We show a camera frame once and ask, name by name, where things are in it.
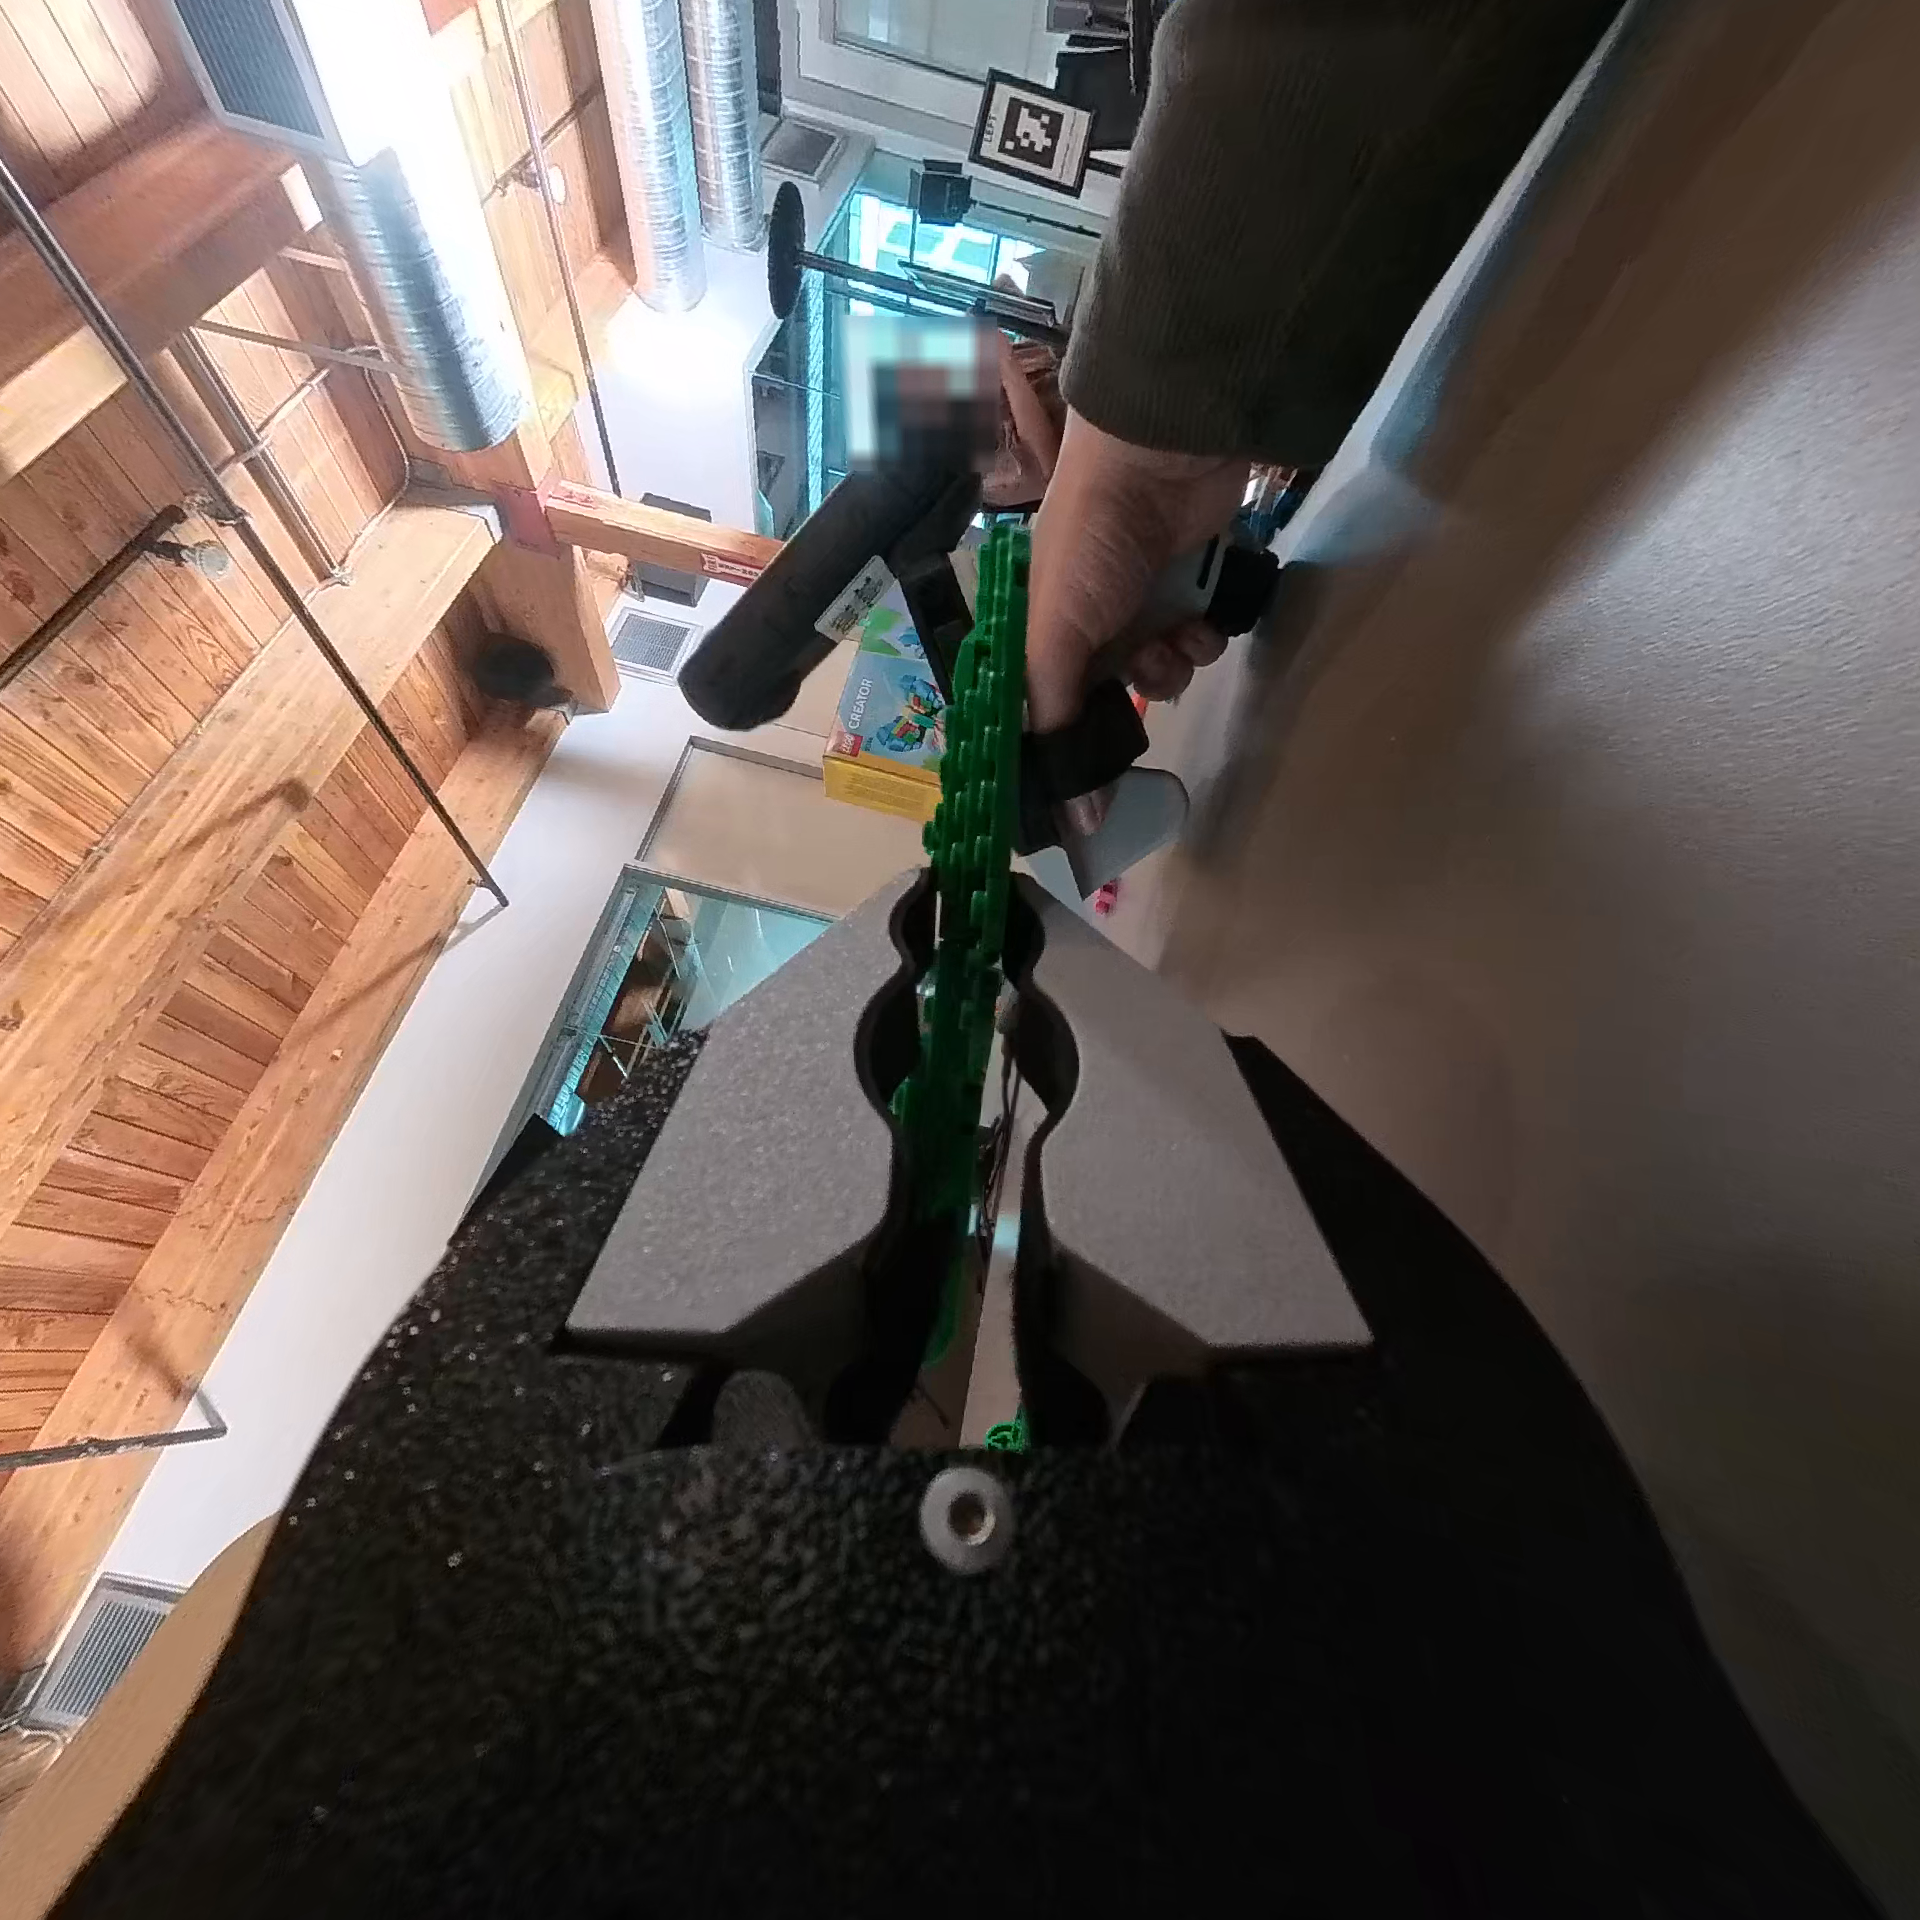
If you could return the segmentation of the silver air duct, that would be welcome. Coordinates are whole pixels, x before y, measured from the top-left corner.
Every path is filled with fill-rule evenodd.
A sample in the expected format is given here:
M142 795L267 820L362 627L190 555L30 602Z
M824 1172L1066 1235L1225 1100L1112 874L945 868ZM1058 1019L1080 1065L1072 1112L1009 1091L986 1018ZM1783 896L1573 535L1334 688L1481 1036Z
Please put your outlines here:
M445 454L486 454L534 395L493 235L458 145L403 140L304 177L358 281L401 410Z
M680 3L611 3L598 28L637 294L680 316L707 296Z
M765 242L760 59L752 3L681 3L693 166L705 238Z

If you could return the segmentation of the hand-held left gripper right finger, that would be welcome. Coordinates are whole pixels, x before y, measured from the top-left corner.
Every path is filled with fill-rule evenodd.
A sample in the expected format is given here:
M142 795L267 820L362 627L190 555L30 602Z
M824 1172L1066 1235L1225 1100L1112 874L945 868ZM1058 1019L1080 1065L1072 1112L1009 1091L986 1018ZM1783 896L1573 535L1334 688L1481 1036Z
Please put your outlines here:
M1229 1038L1163 977L1016 886L1016 1367L1033 1444L1114 1444L1163 1383L1375 1350Z

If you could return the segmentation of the green brick leaf build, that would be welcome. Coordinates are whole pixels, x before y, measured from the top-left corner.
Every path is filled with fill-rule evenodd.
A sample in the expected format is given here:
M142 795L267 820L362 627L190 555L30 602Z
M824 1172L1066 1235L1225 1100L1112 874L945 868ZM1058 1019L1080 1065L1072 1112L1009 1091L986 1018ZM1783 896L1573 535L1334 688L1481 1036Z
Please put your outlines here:
M997 520L977 559L975 623L947 707L942 799L925 830L933 959L920 986L920 1058L894 1097L909 1248L933 1260L925 1364L945 1360L960 1329L967 1247L991 1182L982 1171L982 1114L1021 825L1030 560L1030 526Z

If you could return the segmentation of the large tan wooden board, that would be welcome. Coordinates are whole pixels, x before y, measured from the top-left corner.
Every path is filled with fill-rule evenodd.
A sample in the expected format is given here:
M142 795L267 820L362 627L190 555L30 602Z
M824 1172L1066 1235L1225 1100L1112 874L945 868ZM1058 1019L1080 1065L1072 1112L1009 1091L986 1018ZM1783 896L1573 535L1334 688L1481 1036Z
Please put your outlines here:
M241 1534L59 1754L5 1799L2 1915L49 1915L157 1772L225 1657L281 1523Z

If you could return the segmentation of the white wall vent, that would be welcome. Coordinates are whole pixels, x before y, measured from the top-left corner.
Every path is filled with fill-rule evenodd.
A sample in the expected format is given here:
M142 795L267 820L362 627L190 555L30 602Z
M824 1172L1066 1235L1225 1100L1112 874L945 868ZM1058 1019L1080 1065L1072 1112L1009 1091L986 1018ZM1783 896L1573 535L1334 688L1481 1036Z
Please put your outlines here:
M101 1575L29 1695L19 1724L56 1738L79 1730L122 1683L183 1596L179 1586Z
M621 598L608 625L616 668L627 680L674 683L681 665L702 639L695 623L650 611Z

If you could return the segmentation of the grey desk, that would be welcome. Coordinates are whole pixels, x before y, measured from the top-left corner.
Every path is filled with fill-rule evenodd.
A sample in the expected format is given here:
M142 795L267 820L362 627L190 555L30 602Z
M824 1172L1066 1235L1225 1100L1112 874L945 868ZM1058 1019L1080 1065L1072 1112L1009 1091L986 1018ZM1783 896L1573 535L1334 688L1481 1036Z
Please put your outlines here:
M1917 1915L1919 8L1632 4L1176 737L1162 968L1493 1260Z

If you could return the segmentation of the colourful toy box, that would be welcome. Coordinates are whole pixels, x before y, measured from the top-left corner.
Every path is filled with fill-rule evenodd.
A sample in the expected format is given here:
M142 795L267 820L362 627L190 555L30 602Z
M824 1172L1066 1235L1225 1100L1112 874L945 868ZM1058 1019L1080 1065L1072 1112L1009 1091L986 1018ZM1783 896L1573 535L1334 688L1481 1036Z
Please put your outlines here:
M833 602L822 633L849 654L824 746L826 795L928 825L945 794L949 697L905 591L880 560L870 562Z

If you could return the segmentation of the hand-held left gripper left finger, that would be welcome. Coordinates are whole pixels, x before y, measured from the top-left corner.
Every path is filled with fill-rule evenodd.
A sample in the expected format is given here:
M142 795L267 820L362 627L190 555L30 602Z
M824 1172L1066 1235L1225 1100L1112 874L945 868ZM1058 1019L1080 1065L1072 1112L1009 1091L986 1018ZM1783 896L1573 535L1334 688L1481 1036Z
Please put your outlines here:
M880 1027L915 1010L928 911L931 876L887 881L709 1023L568 1314L574 1352L781 1377L827 1418L897 1211Z

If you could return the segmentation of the person's right hand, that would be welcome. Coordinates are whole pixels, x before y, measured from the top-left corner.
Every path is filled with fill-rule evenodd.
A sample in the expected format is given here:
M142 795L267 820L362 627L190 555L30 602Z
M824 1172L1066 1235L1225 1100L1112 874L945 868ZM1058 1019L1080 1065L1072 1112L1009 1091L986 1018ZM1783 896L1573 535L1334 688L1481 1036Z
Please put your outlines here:
M1251 470L1245 458L1137 446L1067 412L1031 535L1031 730L1067 730L1104 681L1174 704L1223 656L1229 642L1202 618L1150 627L1146 611L1162 574L1230 526Z

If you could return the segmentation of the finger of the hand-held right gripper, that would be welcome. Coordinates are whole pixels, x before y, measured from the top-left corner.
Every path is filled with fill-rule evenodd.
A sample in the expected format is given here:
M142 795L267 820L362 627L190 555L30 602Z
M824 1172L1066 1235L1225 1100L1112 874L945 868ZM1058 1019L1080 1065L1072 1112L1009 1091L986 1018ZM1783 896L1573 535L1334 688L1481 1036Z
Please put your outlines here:
M1093 900L1184 830L1189 792L1178 775L1134 766L1109 787L1056 804L1037 851L1037 882L1067 906Z

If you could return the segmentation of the white ceiling vent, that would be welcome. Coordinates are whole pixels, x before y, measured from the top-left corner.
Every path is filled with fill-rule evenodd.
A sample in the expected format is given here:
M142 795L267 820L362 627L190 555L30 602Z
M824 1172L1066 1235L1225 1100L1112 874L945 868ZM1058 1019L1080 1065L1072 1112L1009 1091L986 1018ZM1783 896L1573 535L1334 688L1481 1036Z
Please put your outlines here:
M351 159L293 4L170 3L167 15L225 128L322 161Z

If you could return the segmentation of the black round ceiling fixture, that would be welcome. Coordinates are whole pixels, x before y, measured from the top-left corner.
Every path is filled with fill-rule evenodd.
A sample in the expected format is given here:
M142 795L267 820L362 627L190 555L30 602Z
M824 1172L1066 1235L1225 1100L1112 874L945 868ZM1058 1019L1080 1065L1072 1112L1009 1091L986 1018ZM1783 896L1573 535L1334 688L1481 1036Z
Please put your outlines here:
M574 713L577 699L560 683L553 656L534 641L490 631L466 659L473 690L490 704L526 713Z

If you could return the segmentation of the black white marker board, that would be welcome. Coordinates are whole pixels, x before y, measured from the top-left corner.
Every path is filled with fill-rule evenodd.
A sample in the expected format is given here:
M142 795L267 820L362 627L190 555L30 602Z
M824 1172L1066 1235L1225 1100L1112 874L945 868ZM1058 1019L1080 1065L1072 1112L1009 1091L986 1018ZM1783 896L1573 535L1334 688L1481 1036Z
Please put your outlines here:
M967 166L1056 196L1080 200L1096 114L1056 89L993 68L982 86Z

